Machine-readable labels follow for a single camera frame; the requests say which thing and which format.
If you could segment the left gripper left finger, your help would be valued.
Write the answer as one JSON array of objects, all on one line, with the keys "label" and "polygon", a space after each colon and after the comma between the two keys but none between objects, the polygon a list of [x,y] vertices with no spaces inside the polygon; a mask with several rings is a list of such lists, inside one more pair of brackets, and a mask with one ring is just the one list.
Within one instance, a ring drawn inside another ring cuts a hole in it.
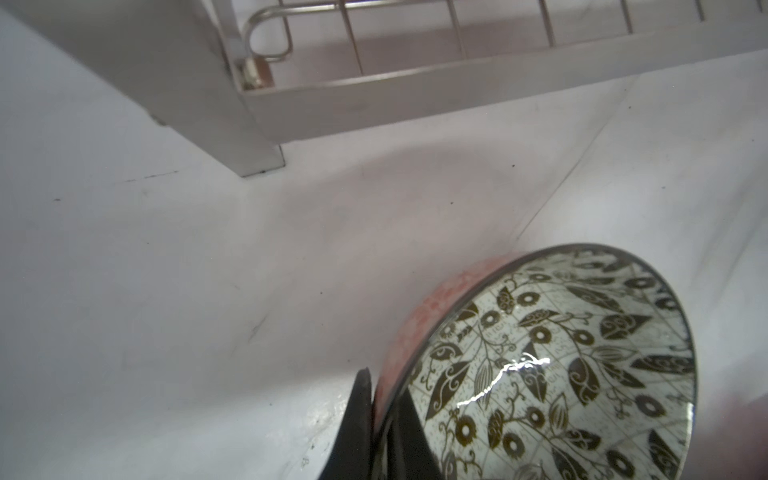
[{"label": "left gripper left finger", "polygon": [[357,372],[347,406],[320,480],[368,479],[373,438],[372,379],[368,368]]}]

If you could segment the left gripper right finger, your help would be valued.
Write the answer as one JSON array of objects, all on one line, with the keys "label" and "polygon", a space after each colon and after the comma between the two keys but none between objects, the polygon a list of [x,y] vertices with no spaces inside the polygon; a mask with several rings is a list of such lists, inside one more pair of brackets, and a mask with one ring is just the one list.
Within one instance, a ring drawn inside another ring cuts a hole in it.
[{"label": "left gripper right finger", "polygon": [[388,433],[388,478],[442,480],[408,390],[398,398]]}]

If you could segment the dark patterned bowl back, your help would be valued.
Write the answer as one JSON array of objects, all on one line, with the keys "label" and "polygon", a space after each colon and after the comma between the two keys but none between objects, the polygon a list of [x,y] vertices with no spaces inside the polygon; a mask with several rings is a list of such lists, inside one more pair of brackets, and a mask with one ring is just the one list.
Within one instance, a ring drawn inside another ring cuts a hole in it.
[{"label": "dark patterned bowl back", "polygon": [[644,260],[567,244],[478,263],[399,327],[374,394],[388,478],[408,390],[443,479],[678,479],[697,397],[690,328]]}]

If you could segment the steel two-tier dish rack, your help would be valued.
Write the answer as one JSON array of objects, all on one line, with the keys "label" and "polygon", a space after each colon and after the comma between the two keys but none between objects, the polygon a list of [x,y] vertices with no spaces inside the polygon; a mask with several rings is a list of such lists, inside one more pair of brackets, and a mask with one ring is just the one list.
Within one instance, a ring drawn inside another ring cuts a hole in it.
[{"label": "steel two-tier dish rack", "polygon": [[763,50],[767,5],[749,14],[715,13],[697,1],[694,20],[650,31],[638,12],[619,5],[623,29],[608,37],[564,42],[548,2],[537,8],[546,45],[472,58],[454,2],[452,62],[373,73],[358,62],[351,78],[279,86],[273,65],[293,46],[260,53],[254,31],[292,17],[330,13],[347,19],[369,1],[278,3],[236,17],[229,1],[5,1],[1,8],[121,94],[239,176],[282,168],[284,144],[516,100]]}]

